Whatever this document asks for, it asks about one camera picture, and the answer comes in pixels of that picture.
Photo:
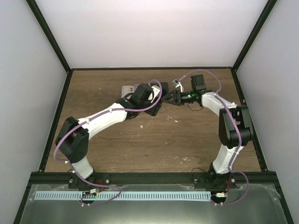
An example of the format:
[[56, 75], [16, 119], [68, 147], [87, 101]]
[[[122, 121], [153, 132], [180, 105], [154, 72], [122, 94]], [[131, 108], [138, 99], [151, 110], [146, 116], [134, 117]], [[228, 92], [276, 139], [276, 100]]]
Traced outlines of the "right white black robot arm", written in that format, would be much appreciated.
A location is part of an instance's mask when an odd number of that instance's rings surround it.
[[180, 90], [173, 90], [162, 97], [168, 104], [181, 106], [197, 102], [219, 117], [218, 136], [221, 147], [216, 159], [208, 171], [208, 184], [213, 188], [220, 187], [232, 171], [232, 166], [240, 151], [252, 141], [253, 126], [249, 109], [245, 105], [231, 103], [218, 95], [218, 92], [207, 89], [204, 76], [191, 76], [191, 91], [183, 91], [180, 80], [174, 80]]

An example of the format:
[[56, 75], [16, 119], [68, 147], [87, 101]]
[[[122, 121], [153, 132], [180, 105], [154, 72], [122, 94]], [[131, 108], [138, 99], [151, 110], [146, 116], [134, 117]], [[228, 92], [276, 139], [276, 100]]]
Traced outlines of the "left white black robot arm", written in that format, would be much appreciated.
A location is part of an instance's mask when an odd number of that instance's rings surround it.
[[86, 189], [95, 184], [94, 169], [87, 159], [89, 140], [108, 127], [133, 119], [141, 112], [156, 116], [161, 108], [161, 98], [168, 93], [166, 82], [154, 80], [150, 84], [139, 84], [132, 93], [116, 100], [108, 108], [85, 118], [68, 117], [55, 140], [53, 157], [60, 151], [65, 162], [70, 163], [79, 176], [79, 183]]

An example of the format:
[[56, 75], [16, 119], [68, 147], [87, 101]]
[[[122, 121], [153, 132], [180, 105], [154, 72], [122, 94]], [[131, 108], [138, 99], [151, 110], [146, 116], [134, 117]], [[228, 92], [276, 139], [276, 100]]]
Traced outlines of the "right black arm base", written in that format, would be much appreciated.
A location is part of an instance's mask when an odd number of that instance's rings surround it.
[[202, 168], [193, 168], [191, 170], [192, 173], [196, 171], [199, 171], [199, 174], [192, 175], [194, 183], [200, 183], [212, 189], [226, 189], [230, 187], [231, 173], [217, 173], [212, 163], [207, 171]]

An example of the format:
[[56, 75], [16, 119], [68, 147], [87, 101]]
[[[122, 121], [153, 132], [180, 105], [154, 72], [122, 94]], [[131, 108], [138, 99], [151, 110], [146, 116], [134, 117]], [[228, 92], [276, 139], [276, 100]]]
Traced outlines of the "black phone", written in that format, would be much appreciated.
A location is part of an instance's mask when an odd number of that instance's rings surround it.
[[169, 85], [167, 82], [161, 82], [158, 84], [158, 87], [160, 89], [160, 92], [158, 93], [158, 100], [161, 101], [161, 99], [169, 93]]

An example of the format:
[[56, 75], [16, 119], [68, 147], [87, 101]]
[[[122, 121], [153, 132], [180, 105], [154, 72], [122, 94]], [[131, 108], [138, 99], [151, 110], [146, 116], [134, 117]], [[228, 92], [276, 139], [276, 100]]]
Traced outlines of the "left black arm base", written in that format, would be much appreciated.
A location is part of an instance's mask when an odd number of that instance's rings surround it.
[[[68, 174], [70, 177], [69, 181], [72, 181], [69, 182], [69, 188], [71, 189], [91, 189], [92, 187], [95, 188], [95, 186], [92, 186], [86, 183], [85, 181], [81, 180], [75, 173], [68, 172]], [[109, 185], [110, 174], [94, 172], [86, 179], [86, 181], [97, 185]]]

